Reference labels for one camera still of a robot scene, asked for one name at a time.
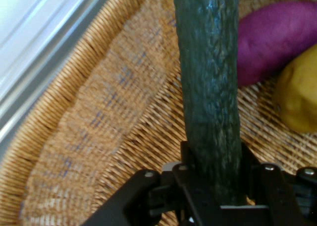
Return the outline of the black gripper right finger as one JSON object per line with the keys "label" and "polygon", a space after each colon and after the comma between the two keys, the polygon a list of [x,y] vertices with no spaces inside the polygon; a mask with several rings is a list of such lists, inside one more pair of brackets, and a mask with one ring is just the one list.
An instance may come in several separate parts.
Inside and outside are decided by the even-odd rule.
{"label": "black gripper right finger", "polygon": [[317,224],[317,169],[290,174],[274,163],[261,163],[242,144],[242,183],[247,197],[268,212],[270,226]]}

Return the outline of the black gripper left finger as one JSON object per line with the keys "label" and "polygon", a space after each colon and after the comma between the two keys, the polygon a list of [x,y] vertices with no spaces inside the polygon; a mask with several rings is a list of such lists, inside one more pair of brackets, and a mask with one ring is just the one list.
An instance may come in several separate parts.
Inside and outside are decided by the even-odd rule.
{"label": "black gripper left finger", "polygon": [[171,170],[139,170],[83,224],[85,226],[154,226],[174,212],[181,226],[219,226],[221,208],[204,178],[195,172],[194,153],[181,143],[181,162]]}

